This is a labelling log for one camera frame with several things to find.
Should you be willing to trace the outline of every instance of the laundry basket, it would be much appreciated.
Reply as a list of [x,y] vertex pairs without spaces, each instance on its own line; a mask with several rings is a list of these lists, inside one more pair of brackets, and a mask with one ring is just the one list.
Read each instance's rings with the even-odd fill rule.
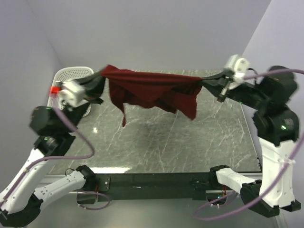
[[[55,74],[52,86],[55,86],[57,81],[65,82],[69,79],[78,79],[78,78],[86,77],[93,73],[94,71],[91,68],[85,66],[63,68]],[[62,100],[59,99],[58,97],[57,98],[49,97],[47,102],[48,107],[58,107],[61,110],[64,108],[65,104],[66,103],[62,102]],[[83,117],[87,116],[90,113],[91,106],[92,105],[90,104]]]

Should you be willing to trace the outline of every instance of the marble tabletop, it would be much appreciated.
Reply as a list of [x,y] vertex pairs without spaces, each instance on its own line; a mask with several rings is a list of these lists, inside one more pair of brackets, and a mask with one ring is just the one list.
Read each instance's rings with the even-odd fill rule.
[[[210,76],[216,70],[150,71],[189,76]],[[241,104],[227,99],[219,103],[204,88],[197,97],[197,117],[167,113],[160,108],[125,105],[123,114],[111,103],[108,84],[104,103],[93,105],[78,125],[96,149],[87,160],[60,161],[50,174],[86,164],[99,173],[204,172],[217,165],[235,171],[260,171],[257,154]],[[76,138],[67,155],[89,154],[88,146]]]

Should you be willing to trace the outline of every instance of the white wall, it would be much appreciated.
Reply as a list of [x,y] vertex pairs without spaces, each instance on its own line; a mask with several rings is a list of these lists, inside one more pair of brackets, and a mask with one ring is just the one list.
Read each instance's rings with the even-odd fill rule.
[[[270,66],[282,65],[288,68],[304,69],[304,1],[303,0],[272,0],[243,56],[252,67],[260,72]],[[304,130],[304,75],[297,75],[300,86],[292,97],[289,107],[301,120],[301,133]],[[256,135],[250,117],[252,110],[245,109],[251,132]],[[296,157],[294,167],[294,193],[296,198],[304,204],[304,148]],[[290,228],[303,227],[303,209],[293,213],[285,213]]]
[[270,0],[28,0],[64,67],[222,68]]
[[61,64],[25,0],[0,0],[0,191],[37,138],[29,129],[34,107],[46,104]]

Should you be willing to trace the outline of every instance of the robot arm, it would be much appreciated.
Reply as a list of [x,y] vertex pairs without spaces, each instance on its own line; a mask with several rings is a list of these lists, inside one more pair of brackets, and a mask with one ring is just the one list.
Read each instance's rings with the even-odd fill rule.
[[[290,163],[275,187],[250,208],[265,217],[272,217],[279,214],[280,208],[288,211],[301,208],[292,188],[294,162],[286,159],[299,137],[299,119],[286,105],[297,84],[293,73],[264,77],[260,84],[243,82],[248,65],[243,58],[233,56],[222,73],[203,78],[202,85],[220,102],[228,97],[257,110],[253,121],[262,146],[263,178],[250,179],[223,165],[211,168],[210,183],[214,188],[219,185],[230,187],[247,204],[270,186],[285,162]],[[269,71],[284,68],[273,66]]]
[[[105,78],[99,72],[75,81],[64,82],[58,96],[67,100],[63,112],[78,125],[90,103],[101,104]],[[87,166],[79,166],[70,175],[50,185],[36,188],[46,174],[69,150],[75,137],[50,107],[34,109],[30,128],[39,135],[30,155],[8,187],[0,193],[0,223],[5,227],[24,227],[47,205],[75,190],[91,190],[98,185]]]

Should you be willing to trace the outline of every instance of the purple cable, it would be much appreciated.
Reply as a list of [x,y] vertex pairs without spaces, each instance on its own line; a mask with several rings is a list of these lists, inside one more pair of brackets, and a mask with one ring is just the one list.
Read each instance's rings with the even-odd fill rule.
[[[256,78],[256,77],[265,77],[265,76],[270,76],[270,75],[276,75],[276,74],[282,74],[282,73],[299,73],[304,75],[304,70],[298,70],[298,69],[280,69],[280,70],[272,70],[272,71],[268,71],[259,75],[254,75],[254,76],[247,76],[245,77],[246,80],[248,79],[252,79],[252,78]],[[297,143],[297,145],[294,147],[294,149],[292,150],[292,152],[290,153],[289,157],[287,159],[289,160],[293,160],[295,158],[295,156],[297,155],[297,153],[299,152],[302,144],[304,143],[304,132],[302,133],[299,142]],[[196,214],[203,208],[205,208],[206,206],[215,203],[221,199],[226,198],[228,195],[223,196],[219,199],[215,199],[211,202],[208,202],[202,206],[200,206],[195,212],[194,212],[194,218],[201,220],[201,221],[215,221],[215,220],[219,220],[219,219],[224,219],[226,217],[229,216],[233,216],[236,215],[252,206],[254,206],[255,204],[257,204],[260,200],[263,199],[264,196],[266,196],[274,187],[275,185],[280,181],[280,179],[282,178],[283,174],[286,172],[287,168],[289,167],[289,163],[285,163],[282,167],[282,169],[280,170],[280,172],[278,173],[277,177],[275,178],[275,180],[271,183],[271,185],[257,198],[255,198],[253,201],[251,201],[250,203],[236,209],[233,211],[230,211],[226,214],[222,214],[222,215],[218,215],[218,216],[214,216],[214,217],[209,217],[209,218],[203,218],[203,217],[198,217]]]
[[277,74],[283,74],[283,73],[299,73],[304,75],[304,70],[299,69],[279,69],[279,70],[271,70],[267,71],[258,75],[251,75],[251,76],[245,76],[244,80],[249,80],[257,77],[265,77],[265,76],[271,76],[271,75],[277,75]]
[[12,194],[12,192],[17,188],[17,186],[21,183],[21,181],[23,180],[23,178],[26,175],[26,173],[34,165],[38,164],[39,162],[47,161],[47,160],[61,160],[61,159],[65,159],[65,160],[80,160],[80,159],[88,159],[88,158],[91,158],[91,157],[93,157],[95,155],[94,146],[77,129],[77,127],[74,126],[74,124],[66,117],[66,115],[60,109],[58,109],[56,107],[53,107],[53,110],[55,111],[55,113],[57,114],[57,116],[59,117],[59,119],[68,127],[69,130],[75,132],[83,141],[85,141],[85,143],[90,147],[92,153],[88,154],[88,155],[84,155],[84,156],[51,156],[51,157],[44,157],[44,158],[37,159],[36,161],[32,162],[30,165],[28,165],[25,168],[25,171],[21,173],[21,175],[18,177],[18,179],[16,180],[16,182],[12,185],[12,187],[10,188],[10,190],[8,190],[8,192],[6,193],[6,195],[3,197],[2,201],[0,202],[0,208],[6,202],[6,200]]
[[94,195],[97,195],[97,196],[102,196],[102,197],[105,197],[105,198],[108,200],[108,202],[107,202],[104,206],[99,207],[99,208],[87,208],[87,207],[85,207],[84,205],[79,204],[79,206],[80,206],[81,208],[84,208],[84,209],[86,209],[86,210],[101,210],[101,209],[104,209],[104,208],[106,208],[107,206],[109,206],[109,204],[110,204],[110,202],[111,202],[110,198],[109,198],[107,195],[102,194],[102,193],[99,193],[99,192],[94,192],[94,191],[82,191],[82,190],[77,190],[77,191],[78,191],[78,192],[83,192],[83,193],[86,193],[86,194],[94,194]]
[[232,203],[236,198],[238,197],[238,193],[236,193],[231,200],[229,200],[228,202],[224,203],[223,205],[220,205],[220,207],[224,207],[227,206],[228,204]]

